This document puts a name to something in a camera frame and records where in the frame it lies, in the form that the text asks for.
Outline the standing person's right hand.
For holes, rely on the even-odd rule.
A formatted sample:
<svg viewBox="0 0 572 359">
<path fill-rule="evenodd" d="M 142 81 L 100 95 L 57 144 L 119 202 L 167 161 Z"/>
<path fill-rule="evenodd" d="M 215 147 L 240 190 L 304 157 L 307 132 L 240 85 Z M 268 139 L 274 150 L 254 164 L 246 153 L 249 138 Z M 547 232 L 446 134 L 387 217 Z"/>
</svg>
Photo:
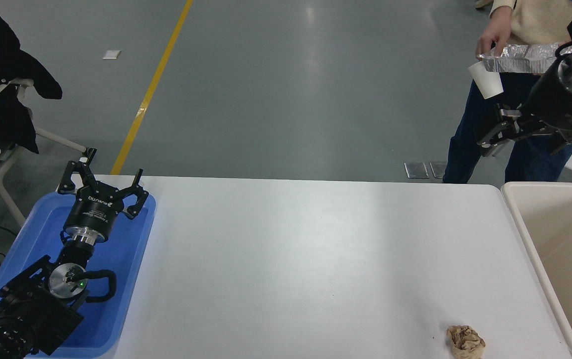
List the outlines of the standing person's right hand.
<svg viewBox="0 0 572 359">
<path fill-rule="evenodd" d="M 500 6 L 491 12 L 489 23 L 477 41 L 475 50 L 477 58 L 490 50 L 495 55 L 502 53 L 511 36 L 511 15 L 510 6 Z"/>
</svg>

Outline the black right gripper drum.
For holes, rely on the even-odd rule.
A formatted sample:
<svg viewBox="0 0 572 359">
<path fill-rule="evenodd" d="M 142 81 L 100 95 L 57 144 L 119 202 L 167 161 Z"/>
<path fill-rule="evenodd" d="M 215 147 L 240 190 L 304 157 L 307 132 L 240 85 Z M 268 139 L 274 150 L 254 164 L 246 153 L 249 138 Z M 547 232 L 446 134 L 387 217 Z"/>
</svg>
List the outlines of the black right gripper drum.
<svg viewBox="0 0 572 359">
<path fill-rule="evenodd" d="M 520 111 L 554 129 L 572 131 L 572 61 L 555 61 Z"/>
</svg>

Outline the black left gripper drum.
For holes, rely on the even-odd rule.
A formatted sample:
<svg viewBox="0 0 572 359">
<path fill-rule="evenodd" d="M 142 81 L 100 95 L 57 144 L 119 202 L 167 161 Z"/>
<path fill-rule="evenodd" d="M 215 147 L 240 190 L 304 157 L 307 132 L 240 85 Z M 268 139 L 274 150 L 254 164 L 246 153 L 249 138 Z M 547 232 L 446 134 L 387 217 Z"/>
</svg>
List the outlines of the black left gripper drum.
<svg viewBox="0 0 572 359">
<path fill-rule="evenodd" d="M 105 183 L 80 188 L 63 230 L 72 236 L 74 230 L 88 228 L 94 230 L 98 238 L 109 238 L 118 213 L 125 207 L 125 197 L 119 191 Z"/>
</svg>

